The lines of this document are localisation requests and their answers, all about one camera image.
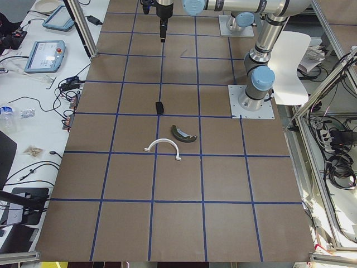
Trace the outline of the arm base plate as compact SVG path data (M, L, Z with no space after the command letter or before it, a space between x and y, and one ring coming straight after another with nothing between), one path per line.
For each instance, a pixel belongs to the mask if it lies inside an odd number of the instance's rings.
M268 94L261 100L252 100L246 93L246 85L229 85L231 117L233 119L274 119L274 111Z
M220 36L253 38L254 32L251 25L240 27L231 15L219 15Z

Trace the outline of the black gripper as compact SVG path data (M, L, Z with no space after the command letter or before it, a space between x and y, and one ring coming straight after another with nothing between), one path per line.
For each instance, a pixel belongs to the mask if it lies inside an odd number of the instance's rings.
M166 42L168 19L173 15L174 0L156 0L156 15L160 18L160 42Z

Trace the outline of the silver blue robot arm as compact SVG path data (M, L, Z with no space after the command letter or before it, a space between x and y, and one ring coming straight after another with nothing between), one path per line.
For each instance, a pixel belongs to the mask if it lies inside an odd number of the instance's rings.
M311 1L182 1L185 12L196 16L204 10L247 11L265 13L262 30L244 59L247 72L245 92L239 96L239 104L248 111L257 111L264 103L264 97L272 89L274 72L267 66L271 51L289 17L304 11Z
M231 11L230 15L219 15L220 31L242 32L254 22L251 12Z

